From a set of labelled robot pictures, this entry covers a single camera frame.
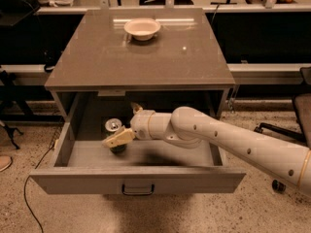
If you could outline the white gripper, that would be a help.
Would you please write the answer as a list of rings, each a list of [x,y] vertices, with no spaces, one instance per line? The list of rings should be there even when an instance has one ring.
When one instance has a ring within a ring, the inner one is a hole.
[[[115,148],[130,143],[135,139],[150,140],[151,135],[149,132],[149,122],[152,115],[155,113],[153,110],[143,110],[143,107],[135,102],[131,103],[133,111],[133,118],[130,121],[130,128],[122,127],[113,135],[108,136],[102,141],[103,145],[107,148]]]

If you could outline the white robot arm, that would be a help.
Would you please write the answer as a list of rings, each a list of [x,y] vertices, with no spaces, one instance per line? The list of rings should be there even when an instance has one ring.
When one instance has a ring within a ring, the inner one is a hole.
[[[130,126],[104,139],[104,146],[115,148],[139,139],[193,149],[205,140],[311,195],[311,149],[307,147],[224,123],[191,107],[179,107],[172,113],[144,110],[136,104],[132,108]]]

